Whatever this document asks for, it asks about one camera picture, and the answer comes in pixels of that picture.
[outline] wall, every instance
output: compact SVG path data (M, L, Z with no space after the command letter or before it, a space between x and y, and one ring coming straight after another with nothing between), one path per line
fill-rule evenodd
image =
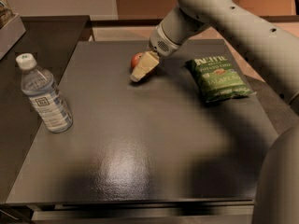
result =
M92 20L161 19L176 0L8 0L23 16L91 15ZM234 0L259 16L294 15L293 0Z

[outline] water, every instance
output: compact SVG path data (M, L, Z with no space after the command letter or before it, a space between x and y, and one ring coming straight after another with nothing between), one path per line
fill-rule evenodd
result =
M71 127L71 112L50 71L39 66L23 71L21 90L27 95L49 131L60 133Z

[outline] plastic water bottle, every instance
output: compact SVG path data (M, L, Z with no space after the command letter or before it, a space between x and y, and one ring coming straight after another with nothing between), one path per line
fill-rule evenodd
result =
M53 133L66 131L73 124L72 115L53 74L38 66L30 53L24 53L16 60L22 70L21 90L27 95L48 130Z

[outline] white box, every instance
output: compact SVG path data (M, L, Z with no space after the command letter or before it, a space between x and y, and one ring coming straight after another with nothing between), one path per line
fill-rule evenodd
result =
M0 29L0 60L26 32L19 14Z

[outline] white bottle cap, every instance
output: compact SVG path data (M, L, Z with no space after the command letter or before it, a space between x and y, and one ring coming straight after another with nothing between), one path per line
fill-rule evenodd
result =
M36 59L30 53L23 53L16 59L21 70L31 70L37 65Z

